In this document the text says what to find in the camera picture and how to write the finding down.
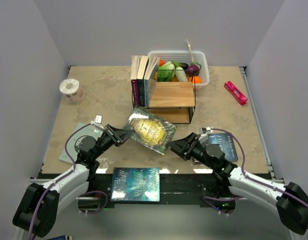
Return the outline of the green yellow fantasy book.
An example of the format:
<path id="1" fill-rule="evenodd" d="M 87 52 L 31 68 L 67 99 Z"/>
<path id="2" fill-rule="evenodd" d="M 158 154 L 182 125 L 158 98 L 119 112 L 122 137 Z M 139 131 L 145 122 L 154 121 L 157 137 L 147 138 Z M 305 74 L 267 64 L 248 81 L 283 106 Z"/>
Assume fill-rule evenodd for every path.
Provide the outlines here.
<path id="1" fill-rule="evenodd" d="M 136 106 L 123 129 L 134 130 L 135 133 L 130 139 L 163 156 L 167 152 L 167 144 L 176 133 L 177 126 Z"/>

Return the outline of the purple paperback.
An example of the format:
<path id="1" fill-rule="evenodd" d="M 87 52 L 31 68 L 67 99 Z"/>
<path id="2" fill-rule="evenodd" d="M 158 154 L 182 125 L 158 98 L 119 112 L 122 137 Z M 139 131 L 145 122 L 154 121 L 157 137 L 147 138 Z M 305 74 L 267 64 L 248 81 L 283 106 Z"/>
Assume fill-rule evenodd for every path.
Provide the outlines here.
<path id="1" fill-rule="evenodd" d="M 154 82 L 157 80 L 160 58 L 157 56 L 148 57 L 148 63 L 143 77 L 144 84 L 144 107 L 149 107 L 150 97 Z"/>

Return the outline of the purple Treehouse paperback book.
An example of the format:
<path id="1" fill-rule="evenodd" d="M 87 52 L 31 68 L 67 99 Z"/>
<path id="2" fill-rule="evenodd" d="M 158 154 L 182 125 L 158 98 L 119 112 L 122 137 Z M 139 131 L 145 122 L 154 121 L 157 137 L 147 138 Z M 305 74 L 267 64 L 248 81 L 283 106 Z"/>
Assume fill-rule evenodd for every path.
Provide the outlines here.
<path id="1" fill-rule="evenodd" d="M 137 74 L 138 68 L 140 64 L 141 57 L 139 55 L 132 56 L 132 64 L 131 64 L 131 85 L 132 85 L 132 97 L 133 97 L 133 104 L 134 106 L 140 107 L 140 97 L 138 93 L 138 81 L 137 81 Z"/>

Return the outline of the Little Women book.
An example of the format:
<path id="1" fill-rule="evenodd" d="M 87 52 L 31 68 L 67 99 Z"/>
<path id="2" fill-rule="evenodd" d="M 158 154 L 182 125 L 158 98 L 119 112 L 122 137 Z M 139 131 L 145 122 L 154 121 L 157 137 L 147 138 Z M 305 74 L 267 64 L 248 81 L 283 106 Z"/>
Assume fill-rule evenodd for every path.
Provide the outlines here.
<path id="1" fill-rule="evenodd" d="M 144 94 L 144 75 L 148 64 L 148 57 L 145 55 L 138 56 L 138 71 L 137 71 L 137 87 L 138 87 L 138 106 L 145 106 L 145 94 Z"/>

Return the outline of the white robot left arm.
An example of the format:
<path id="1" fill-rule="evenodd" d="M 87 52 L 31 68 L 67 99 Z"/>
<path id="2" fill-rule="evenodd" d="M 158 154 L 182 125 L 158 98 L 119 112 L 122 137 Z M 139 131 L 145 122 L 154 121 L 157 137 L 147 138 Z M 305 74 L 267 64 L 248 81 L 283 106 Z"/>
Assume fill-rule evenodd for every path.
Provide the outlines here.
<path id="1" fill-rule="evenodd" d="M 121 146 L 133 134 L 132 129 L 108 124 L 99 138 L 84 137 L 71 168 L 44 184 L 32 183 L 27 187 L 13 217 L 13 225 L 27 231 L 31 240 L 45 237 L 64 208 L 77 197 L 96 193 L 97 158 L 111 146 Z"/>

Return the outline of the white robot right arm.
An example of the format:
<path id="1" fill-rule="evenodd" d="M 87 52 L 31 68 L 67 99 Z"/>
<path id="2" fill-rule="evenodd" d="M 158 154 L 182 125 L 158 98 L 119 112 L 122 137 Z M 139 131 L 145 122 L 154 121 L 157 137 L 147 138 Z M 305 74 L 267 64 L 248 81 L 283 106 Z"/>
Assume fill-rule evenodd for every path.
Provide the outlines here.
<path id="1" fill-rule="evenodd" d="M 282 224 L 298 235 L 308 231 L 308 195 L 299 185 L 282 184 L 248 173 L 228 161 L 218 144 L 202 145 L 195 133 L 171 141 L 168 146 L 182 159 L 194 158 L 212 169 L 221 196 L 232 193 L 236 199 L 245 198 L 274 211 Z"/>

